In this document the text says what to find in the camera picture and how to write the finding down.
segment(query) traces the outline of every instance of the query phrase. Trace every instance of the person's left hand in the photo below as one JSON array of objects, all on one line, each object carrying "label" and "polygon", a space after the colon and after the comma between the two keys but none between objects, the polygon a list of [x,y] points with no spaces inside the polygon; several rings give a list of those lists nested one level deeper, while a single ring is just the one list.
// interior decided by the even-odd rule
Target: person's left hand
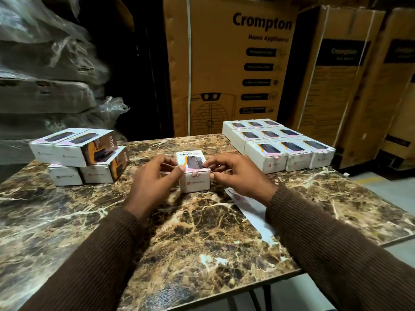
[{"label": "person's left hand", "polygon": [[[147,219],[151,212],[169,196],[171,188],[183,175],[184,170],[184,166],[177,166],[175,158],[166,155],[156,156],[137,169],[125,209],[139,221]],[[162,177],[161,171],[169,171],[170,174]]]}]

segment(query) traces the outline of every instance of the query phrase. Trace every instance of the brown ribbed sleeve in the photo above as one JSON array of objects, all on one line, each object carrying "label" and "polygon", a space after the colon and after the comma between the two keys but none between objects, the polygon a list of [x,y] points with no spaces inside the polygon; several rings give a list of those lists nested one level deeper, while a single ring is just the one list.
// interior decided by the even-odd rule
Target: brown ribbed sleeve
[{"label": "brown ribbed sleeve", "polygon": [[280,184],[267,220],[339,310],[414,310],[415,270]]},{"label": "brown ribbed sleeve", "polygon": [[139,237],[138,220],[112,210],[20,311],[115,310]]}]

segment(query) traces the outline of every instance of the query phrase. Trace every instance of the hand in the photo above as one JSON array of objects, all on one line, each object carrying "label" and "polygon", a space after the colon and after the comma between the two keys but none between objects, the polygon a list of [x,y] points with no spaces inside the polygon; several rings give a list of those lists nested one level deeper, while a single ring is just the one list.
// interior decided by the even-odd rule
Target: hand
[{"label": "hand", "polygon": [[246,155],[219,154],[203,164],[212,171],[210,178],[233,188],[246,197],[254,198],[265,206],[271,202],[278,186],[271,181]]},{"label": "hand", "polygon": [[[183,175],[184,169],[184,166],[177,166],[176,159],[166,155],[158,155],[138,168],[125,209],[140,221],[147,219],[151,212],[169,196],[171,188]],[[161,171],[169,171],[170,174],[161,177]]]}]

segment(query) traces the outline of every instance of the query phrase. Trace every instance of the table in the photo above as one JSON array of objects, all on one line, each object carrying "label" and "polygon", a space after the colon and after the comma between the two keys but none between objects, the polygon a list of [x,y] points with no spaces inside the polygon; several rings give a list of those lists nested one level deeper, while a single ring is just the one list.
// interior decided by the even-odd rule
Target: table
[{"label": "table", "polygon": [[[17,310],[99,220],[122,205],[137,166],[158,153],[236,152],[221,134],[127,146],[131,164],[114,184],[55,187],[46,166],[34,161],[0,185],[0,310]],[[379,245],[414,237],[414,217],[330,167],[269,176]],[[122,310],[185,308],[303,273],[277,239],[273,246],[261,240],[215,184],[208,192],[185,195],[174,188],[148,227],[147,247],[138,253]]]}]

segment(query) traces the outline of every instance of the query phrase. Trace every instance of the small white box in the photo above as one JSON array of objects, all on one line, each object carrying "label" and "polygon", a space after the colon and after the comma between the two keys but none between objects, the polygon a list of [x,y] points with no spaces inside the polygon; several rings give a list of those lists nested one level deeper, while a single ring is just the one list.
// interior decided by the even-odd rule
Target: small white box
[{"label": "small white box", "polygon": [[231,145],[235,147],[241,154],[245,154],[245,144],[247,141],[255,141],[262,139],[261,134],[256,130],[242,129],[233,130],[235,136],[232,137]]},{"label": "small white box", "polygon": [[274,120],[271,120],[271,119],[261,119],[259,121],[263,122],[265,124],[265,126],[268,127],[268,128],[283,127],[283,125],[281,123],[278,123],[278,122],[276,122]]},{"label": "small white box", "polygon": [[65,167],[60,164],[52,164],[48,167],[48,173],[57,187],[83,184],[76,167]]},{"label": "small white box", "polygon": [[245,154],[251,158],[263,173],[285,170],[288,154],[280,144],[271,144],[267,140],[248,141]]},{"label": "small white box", "polygon": [[80,168],[85,183],[114,183],[127,168],[129,155],[127,147],[119,146],[94,166]]},{"label": "small white box", "polygon": [[285,126],[277,128],[277,130],[285,137],[285,138],[293,138],[298,136],[303,136],[300,132],[291,130]]},{"label": "small white box", "polygon": [[87,130],[89,129],[68,128],[66,130],[31,141],[29,146],[33,151],[34,157],[38,161],[48,164],[57,164],[59,163],[59,156],[56,155],[55,145]]},{"label": "small white box", "polygon": [[301,142],[301,146],[306,146],[313,151],[313,156],[311,157],[311,163],[309,166],[310,169],[330,166],[336,152],[333,147],[313,140],[308,136],[301,136],[297,140]]},{"label": "small white box", "polygon": [[228,138],[229,141],[233,141],[235,138],[235,133],[233,133],[233,130],[241,130],[246,129],[247,125],[242,124],[240,121],[223,121],[222,124],[222,134],[225,135],[225,137]]},{"label": "small white box", "polygon": [[265,140],[286,138],[277,128],[254,129],[254,132],[262,136]]},{"label": "small white box", "polygon": [[313,152],[306,146],[303,146],[296,138],[286,138],[271,141],[271,143],[283,146],[288,153],[286,171],[296,171],[309,167]]},{"label": "small white box", "polygon": [[95,165],[117,149],[113,130],[89,129],[55,145],[59,163],[69,167]]},{"label": "small white box", "polygon": [[202,151],[176,152],[178,165],[186,167],[179,180],[182,193],[192,193],[210,189],[210,169],[202,164],[206,161]]},{"label": "small white box", "polygon": [[263,129],[268,128],[269,126],[262,120],[252,119],[252,120],[243,120],[240,121],[243,125],[246,125],[248,129]]}]

